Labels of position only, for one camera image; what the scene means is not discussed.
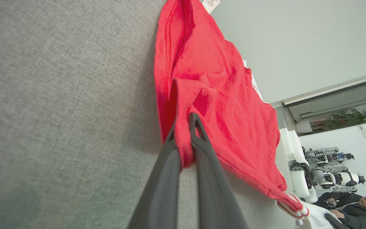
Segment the red fabric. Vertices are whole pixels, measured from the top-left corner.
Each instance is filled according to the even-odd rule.
[[[291,210],[302,209],[283,193],[286,182],[276,167],[276,112],[260,100],[250,69],[198,0],[164,5],[154,76],[162,140],[176,119],[182,168],[194,162],[188,115],[195,112],[223,168]]]

